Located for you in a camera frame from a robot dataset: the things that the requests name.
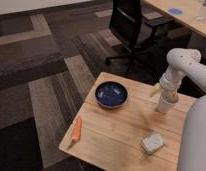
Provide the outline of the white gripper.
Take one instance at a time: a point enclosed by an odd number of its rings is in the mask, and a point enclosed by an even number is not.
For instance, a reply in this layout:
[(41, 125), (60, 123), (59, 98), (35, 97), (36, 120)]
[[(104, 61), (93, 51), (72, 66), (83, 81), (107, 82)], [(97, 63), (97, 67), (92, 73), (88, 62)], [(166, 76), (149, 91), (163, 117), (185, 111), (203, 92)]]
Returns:
[(177, 91), (180, 88), (184, 77), (185, 74), (183, 72), (172, 67), (168, 67), (160, 78), (159, 83), (156, 83), (153, 86), (150, 96), (153, 97), (163, 89), (162, 96), (170, 99), (171, 103), (176, 103), (179, 100)]

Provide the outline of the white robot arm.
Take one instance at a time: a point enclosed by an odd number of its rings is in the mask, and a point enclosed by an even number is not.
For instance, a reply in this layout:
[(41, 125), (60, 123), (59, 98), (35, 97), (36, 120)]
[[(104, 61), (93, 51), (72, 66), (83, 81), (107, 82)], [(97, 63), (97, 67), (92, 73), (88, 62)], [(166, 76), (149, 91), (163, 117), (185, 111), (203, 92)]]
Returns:
[(167, 55), (168, 67), (153, 86), (151, 95), (160, 93), (158, 108), (167, 112), (178, 100), (182, 80), (188, 77), (203, 92), (193, 98), (181, 134), (177, 171), (206, 171), (206, 65), (201, 52), (193, 48), (173, 48)]

